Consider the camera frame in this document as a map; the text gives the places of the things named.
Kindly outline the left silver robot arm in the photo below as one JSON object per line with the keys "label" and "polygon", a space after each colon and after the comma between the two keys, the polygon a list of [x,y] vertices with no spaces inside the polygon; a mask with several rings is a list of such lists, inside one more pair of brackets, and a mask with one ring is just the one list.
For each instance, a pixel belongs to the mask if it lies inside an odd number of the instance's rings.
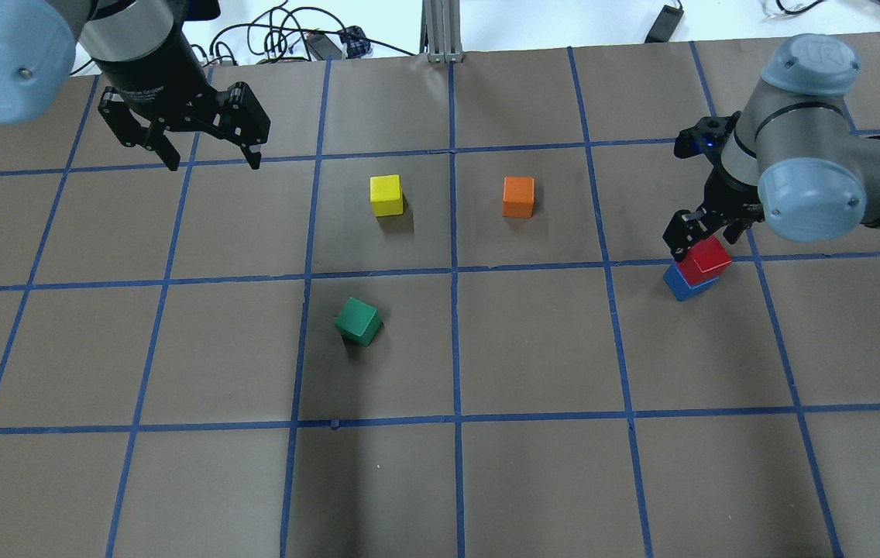
{"label": "left silver robot arm", "polygon": [[46,113],[82,46],[107,81],[98,112],[122,146],[176,170],[168,134],[201,132],[259,169],[270,117],[245,82],[213,88],[183,35],[220,13],[217,1],[0,1],[0,124]]}

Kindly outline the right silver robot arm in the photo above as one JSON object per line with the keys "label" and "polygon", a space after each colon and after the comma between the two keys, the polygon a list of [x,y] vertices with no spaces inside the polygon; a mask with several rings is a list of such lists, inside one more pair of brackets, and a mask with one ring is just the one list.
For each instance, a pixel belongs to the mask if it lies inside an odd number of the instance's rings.
{"label": "right silver robot arm", "polygon": [[673,143],[703,162],[665,230],[682,265],[706,238],[742,249],[782,364],[782,417],[812,511],[773,540],[880,557],[880,130],[846,95],[862,63],[834,36],[691,49],[709,110]]}

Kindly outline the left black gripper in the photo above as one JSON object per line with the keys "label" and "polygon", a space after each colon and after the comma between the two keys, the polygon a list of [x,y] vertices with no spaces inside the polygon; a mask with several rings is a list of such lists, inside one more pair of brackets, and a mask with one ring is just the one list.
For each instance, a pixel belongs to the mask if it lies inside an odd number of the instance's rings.
{"label": "left black gripper", "polygon": [[249,168],[262,166],[270,117],[244,81],[218,91],[182,35],[165,36],[142,56],[98,60],[108,81],[98,113],[122,147],[152,152],[171,172],[180,155],[167,132],[203,132],[241,150]]}

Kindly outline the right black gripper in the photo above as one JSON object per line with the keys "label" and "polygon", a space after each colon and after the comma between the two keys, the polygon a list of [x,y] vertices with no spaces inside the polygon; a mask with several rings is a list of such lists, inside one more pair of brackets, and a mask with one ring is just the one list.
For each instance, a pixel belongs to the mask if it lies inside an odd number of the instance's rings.
{"label": "right black gripper", "polygon": [[662,234],[671,257],[682,262],[688,252],[717,232],[745,233],[765,222],[765,209],[755,186],[731,177],[722,166],[713,166],[703,185],[703,202],[695,211],[673,213]]}

